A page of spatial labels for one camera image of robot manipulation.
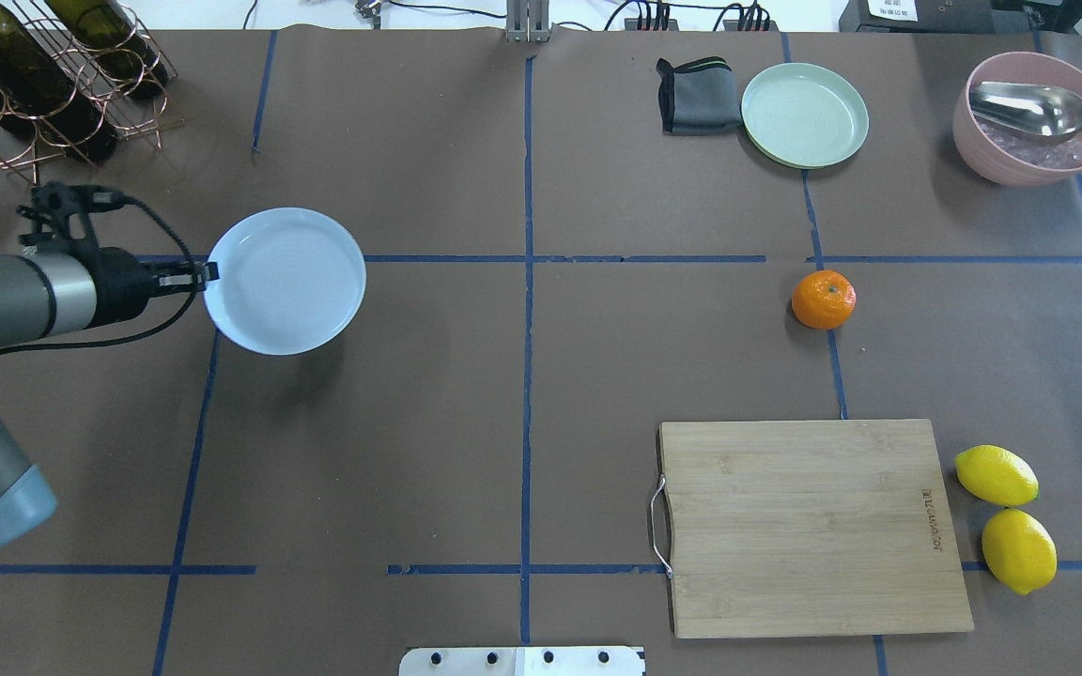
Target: pink bowl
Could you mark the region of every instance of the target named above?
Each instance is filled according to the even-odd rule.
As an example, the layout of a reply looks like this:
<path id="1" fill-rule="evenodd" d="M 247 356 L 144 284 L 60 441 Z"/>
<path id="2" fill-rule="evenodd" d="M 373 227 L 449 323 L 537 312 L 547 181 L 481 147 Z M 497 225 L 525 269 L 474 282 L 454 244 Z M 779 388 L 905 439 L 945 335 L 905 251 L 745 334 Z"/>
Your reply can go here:
<path id="1" fill-rule="evenodd" d="M 1064 87 L 1082 96 L 1081 69 L 1055 56 L 1034 52 L 997 54 L 976 66 L 972 76 L 966 78 L 966 85 L 958 94 L 952 128 L 958 154 L 962 155 L 967 165 L 993 183 L 1029 188 L 1057 183 L 1082 171 L 1082 162 L 1076 168 L 1031 165 L 997 146 L 976 124 L 971 102 L 966 98 L 967 93 L 984 81 Z M 1082 132 L 1074 137 L 1082 141 Z"/>

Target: robotic arm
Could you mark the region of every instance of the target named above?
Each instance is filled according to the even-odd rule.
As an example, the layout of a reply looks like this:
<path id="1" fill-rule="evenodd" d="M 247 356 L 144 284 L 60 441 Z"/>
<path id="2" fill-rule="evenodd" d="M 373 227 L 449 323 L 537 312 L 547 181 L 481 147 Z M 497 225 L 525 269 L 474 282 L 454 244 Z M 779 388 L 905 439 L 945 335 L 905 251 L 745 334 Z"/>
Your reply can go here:
<path id="1" fill-rule="evenodd" d="M 182 250 L 183 260 L 142 262 L 123 249 L 100 247 L 89 214 L 136 206 Z M 25 255 L 0 256 L 0 356 L 17 352 L 106 346 L 144 339 L 180 319 L 214 264 L 198 265 L 185 244 L 153 210 L 117 189 L 49 183 L 34 188 L 31 207 L 18 207 L 32 231 L 18 237 Z M 75 237 L 71 218 L 82 235 Z M 150 299 L 185 292 L 185 303 L 162 324 L 95 343 L 25 344 L 90 327 L 126 321 Z M 0 421 L 0 547 L 32 530 L 56 509 L 52 489 Z"/>

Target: tangerine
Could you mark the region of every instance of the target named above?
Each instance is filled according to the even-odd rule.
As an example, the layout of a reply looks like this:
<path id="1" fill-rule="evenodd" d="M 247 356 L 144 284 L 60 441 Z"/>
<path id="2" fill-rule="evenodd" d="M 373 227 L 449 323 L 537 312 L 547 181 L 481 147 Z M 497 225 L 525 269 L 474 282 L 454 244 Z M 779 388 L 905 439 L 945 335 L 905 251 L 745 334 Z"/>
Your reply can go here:
<path id="1" fill-rule="evenodd" d="M 801 279 L 791 292 L 791 312 L 809 329 L 836 329 L 849 319 L 858 299 L 854 283 L 833 269 L 820 269 Z"/>

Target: ice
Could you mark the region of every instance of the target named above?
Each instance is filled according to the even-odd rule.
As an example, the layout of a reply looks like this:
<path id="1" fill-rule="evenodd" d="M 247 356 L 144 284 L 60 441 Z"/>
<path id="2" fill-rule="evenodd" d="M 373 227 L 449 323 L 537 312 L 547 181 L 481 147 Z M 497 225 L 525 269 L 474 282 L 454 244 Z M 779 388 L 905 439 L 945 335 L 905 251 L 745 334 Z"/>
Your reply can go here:
<path id="1" fill-rule="evenodd" d="M 979 129 L 1001 150 L 1013 155 L 1018 160 L 1029 162 L 1031 165 L 1040 168 L 1078 168 L 1082 163 L 1082 141 L 1079 137 L 1070 137 L 1067 141 L 1056 143 L 1045 137 L 1031 136 L 1031 134 L 1017 132 L 1013 129 L 1005 129 L 999 124 L 989 123 L 987 120 L 976 119 Z"/>

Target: gray cloth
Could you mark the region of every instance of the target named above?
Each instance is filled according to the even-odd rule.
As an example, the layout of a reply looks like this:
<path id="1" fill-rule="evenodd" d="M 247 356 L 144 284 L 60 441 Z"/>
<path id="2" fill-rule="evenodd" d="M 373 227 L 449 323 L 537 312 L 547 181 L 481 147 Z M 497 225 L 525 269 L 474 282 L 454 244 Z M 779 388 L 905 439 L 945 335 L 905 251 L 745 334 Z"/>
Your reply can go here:
<path id="1" fill-rule="evenodd" d="M 675 136 L 733 132 L 742 124 L 742 105 L 733 68 L 721 56 L 673 67 L 658 59 L 662 84 L 658 107 L 662 129 Z"/>

